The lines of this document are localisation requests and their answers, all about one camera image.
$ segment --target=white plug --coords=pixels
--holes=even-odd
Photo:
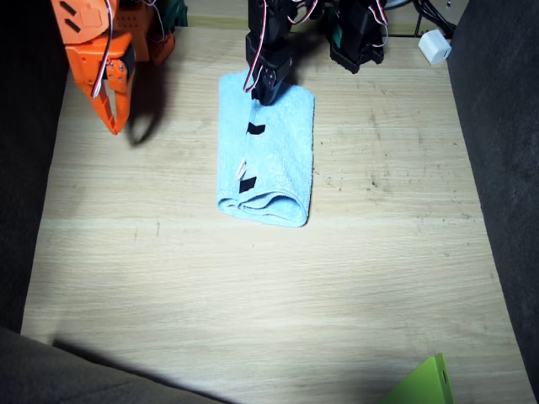
[[[451,53],[451,45],[438,29],[425,32],[419,40],[419,48],[431,65],[443,62]]]

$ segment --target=light wood plank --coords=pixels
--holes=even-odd
[[[325,44],[302,63],[311,217],[284,229],[216,208],[217,84],[244,32],[177,35],[141,146],[68,80],[23,334],[235,402],[376,402],[439,352],[457,402],[533,402],[446,65],[413,39],[354,76]]]

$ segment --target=white wire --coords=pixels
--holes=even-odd
[[[300,19],[299,21],[294,21],[293,19],[291,19],[290,17],[287,17],[288,18],[288,21],[292,24],[292,25],[299,25],[299,24],[303,24],[305,21],[307,21],[309,19],[309,17],[311,17],[311,14],[312,12],[314,11],[314,9],[316,8],[318,4],[318,0],[314,0],[314,3],[312,4],[311,6],[311,9],[307,12],[307,14],[305,14],[305,16]]]
[[[159,19],[159,24],[161,25],[161,40],[160,42],[163,42],[165,40],[165,28],[163,27],[163,21],[161,20],[161,14],[159,13],[159,10],[157,9],[157,6],[155,5],[155,2],[157,0],[153,0],[152,6],[155,8],[155,12],[157,13],[157,18]]]
[[[387,29],[387,25],[384,25],[384,28],[386,29],[386,39],[384,40],[383,44],[373,45],[375,48],[382,48],[387,43],[387,38],[389,37],[389,30]]]
[[[263,3],[264,3],[264,13],[263,13],[263,16],[262,16],[262,31],[260,32],[260,39],[259,39],[259,48],[257,49],[256,51],[256,54],[254,55],[254,59],[253,59],[253,63],[251,64],[251,68],[249,69],[249,73],[247,75],[247,78],[245,79],[245,83],[243,84],[243,91],[245,93],[251,93],[257,82],[258,82],[258,79],[256,81],[256,83],[251,86],[251,87],[248,87],[249,85],[249,82],[251,81],[251,78],[253,77],[253,73],[254,73],[254,69],[256,68],[256,65],[257,63],[259,62],[259,58],[260,58],[260,52],[262,51],[262,44],[264,43],[264,36],[265,36],[265,32],[266,32],[266,19],[267,19],[267,13],[268,13],[268,3],[266,2],[266,0],[262,0]]]
[[[150,38],[149,36],[147,36],[147,38],[151,41],[151,42],[154,42],[154,43],[160,43],[160,42],[163,42],[165,40],[165,28],[163,27],[163,21],[161,20],[161,14],[159,13],[159,9],[157,8],[157,6],[155,5],[157,0],[136,0],[137,3],[144,3],[146,4],[148,7],[153,7],[155,8],[155,12],[157,13],[157,18],[159,19],[159,25],[161,25],[161,39],[160,40],[153,40],[152,38]]]
[[[98,76],[95,78],[95,82],[93,82],[92,99],[96,99],[101,91],[101,81],[103,80],[104,69],[107,66],[107,59],[109,59],[110,42],[112,42],[112,30],[114,28],[110,0],[104,0],[104,2],[107,6],[107,14],[109,15],[109,38],[107,39],[107,45],[104,48],[103,59],[101,59],[101,63],[99,65]]]
[[[378,5],[378,10],[380,11],[380,17],[382,17],[384,24],[387,25],[387,17],[386,13],[384,12],[384,7],[382,6],[382,3],[380,2],[380,0],[376,0],[376,4]]]
[[[369,9],[371,10],[372,12],[372,16],[374,17],[374,20],[379,23],[379,25],[385,25],[384,22],[378,18],[378,16],[376,15],[375,11],[374,11],[374,8],[372,8],[372,6],[369,6]]]

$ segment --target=towel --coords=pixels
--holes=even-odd
[[[217,206],[266,224],[307,223],[312,188],[314,97],[298,86],[264,107],[243,91],[247,71],[221,78]]]

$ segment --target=black cable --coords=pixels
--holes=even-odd
[[[438,25],[446,35],[451,38],[455,32],[456,25],[447,21],[443,15],[432,5],[430,0],[413,0],[415,9],[419,15]]]
[[[421,26],[421,19],[423,18],[423,15],[419,15],[418,17],[418,23],[415,25],[415,32],[414,32],[414,38],[418,37],[419,34],[419,27]]]

